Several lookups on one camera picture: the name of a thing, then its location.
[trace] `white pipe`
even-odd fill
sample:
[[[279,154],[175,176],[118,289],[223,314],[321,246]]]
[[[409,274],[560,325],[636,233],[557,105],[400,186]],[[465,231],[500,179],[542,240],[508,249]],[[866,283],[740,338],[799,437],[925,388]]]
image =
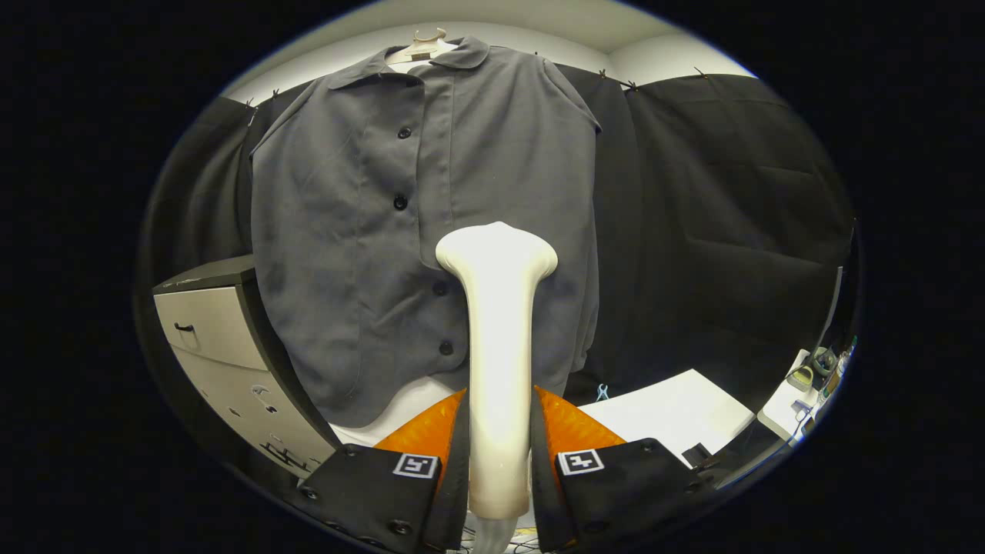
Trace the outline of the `white pipe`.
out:
[[[484,522],[483,535],[491,532],[499,543],[508,532],[504,548],[530,506],[534,292],[558,255],[543,239],[502,222],[449,233],[436,254],[462,282],[469,306],[469,509],[479,521],[499,520]]]

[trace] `white table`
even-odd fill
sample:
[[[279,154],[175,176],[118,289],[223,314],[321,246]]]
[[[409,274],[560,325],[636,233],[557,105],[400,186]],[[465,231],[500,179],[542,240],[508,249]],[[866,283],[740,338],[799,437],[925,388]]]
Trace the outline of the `white table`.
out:
[[[581,406],[627,442],[656,439],[687,468],[682,455],[701,443],[716,453],[752,422],[753,412],[695,370],[609,400]]]
[[[783,381],[780,382],[773,395],[755,415],[760,423],[784,441],[789,440],[801,425],[801,421],[797,419],[798,414],[802,411],[800,405],[806,405],[810,408],[818,405],[818,391],[816,389],[810,387],[806,391],[802,391],[786,380],[794,370],[804,364],[804,360],[809,354],[810,352],[807,350],[801,350],[798,353],[793,365],[790,366],[790,371],[783,376]],[[802,434],[798,433],[795,440],[799,440],[801,436]]]

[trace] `white wall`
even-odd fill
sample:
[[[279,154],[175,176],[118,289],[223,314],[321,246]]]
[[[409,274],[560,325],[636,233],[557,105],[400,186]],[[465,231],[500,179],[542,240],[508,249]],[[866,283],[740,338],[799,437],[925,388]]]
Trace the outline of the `white wall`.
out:
[[[618,73],[625,75],[623,80],[630,80],[637,85],[697,75],[695,67],[705,74],[725,73],[755,77],[748,69],[707,42],[683,32],[635,42],[610,53],[609,57]]]
[[[606,75],[637,85],[696,75],[694,67],[703,73],[755,77],[711,45],[684,32],[647,38],[606,54],[560,36],[519,27],[476,22],[428,22],[374,31],[322,46],[223,93],[223,96],[242,103],[252,99],[252,105],[257,105],[273,96],[275,89],[285,91],[348,67],[388,46],[410,44],[414,31],[420,30],[421,35],[429,36],[438,27],[448,32],[447,38],[473,35],[487,44],[537,52],[554,63],[593,73],[605,69]]]
[[[414,31],[420,30],[421,36],[430,36],[438,27],[448,32],[449,39],[472,35],[486,44],[537,52],[554,63],[588,71],[605,69],[607,75],[621,78],[608,55],[559,36],[488,23],[428,22],[374,31],[323,46],[223,93],[223,96],[242,103],[253,99],[252,105],[257,105],[272,97],[274,89],[284,91],[348,67],[388,46],[410,44]]]

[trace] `gray shirt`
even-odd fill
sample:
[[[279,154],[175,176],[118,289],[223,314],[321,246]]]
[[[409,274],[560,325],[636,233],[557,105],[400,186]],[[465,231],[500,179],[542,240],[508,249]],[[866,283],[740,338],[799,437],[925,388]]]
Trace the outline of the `gray shirt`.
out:
[[[468,385],[465,294],[434,253],[456,229],[502,221],[558,253],[534,299],[534,384],[562,393],[592,343],[602,128],[547,59],[449,42],[406,74],[392,46],[313,81],[251,153],[261,298],[337,425],[368,425],[423,376]]]

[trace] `ceiling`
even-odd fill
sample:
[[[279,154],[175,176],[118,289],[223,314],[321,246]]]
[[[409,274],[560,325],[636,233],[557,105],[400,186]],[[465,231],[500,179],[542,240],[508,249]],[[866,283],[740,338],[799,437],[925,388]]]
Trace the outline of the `ceiling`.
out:
[[[256,64],[233,90],[311,50],[381,29],[433,21],[508,25],[559,36],[603,53],[676,27],[612,0],[381,0],[302,36]]]

